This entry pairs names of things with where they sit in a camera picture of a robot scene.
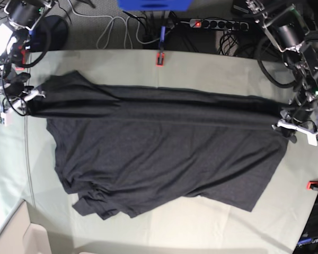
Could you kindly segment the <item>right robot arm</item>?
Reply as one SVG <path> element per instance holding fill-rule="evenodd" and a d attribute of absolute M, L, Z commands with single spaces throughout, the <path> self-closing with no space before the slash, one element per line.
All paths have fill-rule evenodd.
<path fill-rule="evenodd" d="M 0 125 L 9 125 L 12 113 L 30 115 L 28 102 L 45 96 L 44 91 L 26 85 L 29 73 L 17 73 L 15 69 L 34 67 L 49 51 L 51 32 L 45 17 L 54 4 L 55 1 L 8 1 L 4 7 L 7 21 L 0 24 Z M 26 63 L 22 50 L 30 41 L 30 33 L 39 26 L 46 32 L 44 49 L 35 61 Z"/>

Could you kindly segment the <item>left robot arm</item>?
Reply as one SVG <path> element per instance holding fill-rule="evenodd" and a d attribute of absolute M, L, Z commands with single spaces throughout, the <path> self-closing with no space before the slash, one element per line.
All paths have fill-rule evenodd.
<path fill-rule="evenodd" d="M 248 17 L 264 32 L 255 51 L 265 77 L 279 88 L 292 88 L 295 96 L 280 111 L 280 120 L 272 127 L 287 139 L 296 141 L 297 132 L 306 135 L 308 144 L 318 145 L 318 58 L 306 40 L 310 30 L 291 1 L 246 1 Z M 294 81 L 276 81 L 262 63 L 262 47 L 270 42 L 282 56 L 283 64 L 294 75 Z"/>

